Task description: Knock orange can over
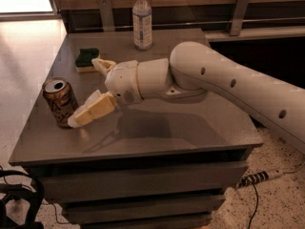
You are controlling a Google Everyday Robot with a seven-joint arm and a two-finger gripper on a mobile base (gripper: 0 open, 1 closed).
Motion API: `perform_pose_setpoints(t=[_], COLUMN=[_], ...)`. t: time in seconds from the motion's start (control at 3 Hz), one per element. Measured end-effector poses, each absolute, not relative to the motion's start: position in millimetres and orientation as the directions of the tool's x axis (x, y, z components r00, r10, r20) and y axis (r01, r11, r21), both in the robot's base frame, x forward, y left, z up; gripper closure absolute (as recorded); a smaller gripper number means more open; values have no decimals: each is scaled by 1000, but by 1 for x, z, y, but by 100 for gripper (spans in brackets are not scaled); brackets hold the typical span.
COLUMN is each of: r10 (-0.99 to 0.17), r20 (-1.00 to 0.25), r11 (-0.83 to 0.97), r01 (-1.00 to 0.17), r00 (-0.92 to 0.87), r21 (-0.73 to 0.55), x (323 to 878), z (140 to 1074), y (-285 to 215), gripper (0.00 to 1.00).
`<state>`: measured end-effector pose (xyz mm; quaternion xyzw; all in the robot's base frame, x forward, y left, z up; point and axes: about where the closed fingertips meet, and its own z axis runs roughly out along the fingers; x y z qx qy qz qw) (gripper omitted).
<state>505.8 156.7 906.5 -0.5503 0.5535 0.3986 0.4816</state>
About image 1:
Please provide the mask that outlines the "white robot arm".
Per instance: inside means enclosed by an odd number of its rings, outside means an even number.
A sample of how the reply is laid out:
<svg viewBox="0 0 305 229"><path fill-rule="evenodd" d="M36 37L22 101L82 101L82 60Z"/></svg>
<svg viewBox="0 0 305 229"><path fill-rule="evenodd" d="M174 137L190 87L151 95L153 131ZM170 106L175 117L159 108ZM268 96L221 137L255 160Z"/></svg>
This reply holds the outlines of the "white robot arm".
<svg viewBox="0 0 305 229"><path fill-rule="evenodd" d="M207 92L218 94L258 122L305 151L305 90L233 62L201 43L176 45L168 58L116 64L94 58L107 91L93 92L68 118L73 128L113 112L121 104L158 98L197 102Z"/></svg>

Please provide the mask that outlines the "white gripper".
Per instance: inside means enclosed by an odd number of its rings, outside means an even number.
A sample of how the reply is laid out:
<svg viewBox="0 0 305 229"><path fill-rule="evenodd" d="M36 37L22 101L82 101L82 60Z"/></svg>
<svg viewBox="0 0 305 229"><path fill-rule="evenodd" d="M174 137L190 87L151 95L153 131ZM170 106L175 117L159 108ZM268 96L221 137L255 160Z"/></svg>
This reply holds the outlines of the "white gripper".
<svg viewBox="0 0 305 229"><path fill-rule="evenodd" d="M108 92L96 90L85 103L80 106L69 118L68 125L72 128L83 127L95 119L113 112L117 100L121 104L135 104L142 101L136 82L136 60L122 62L116 65L114 61L94 58L93 66L104 76Z"/></svg>

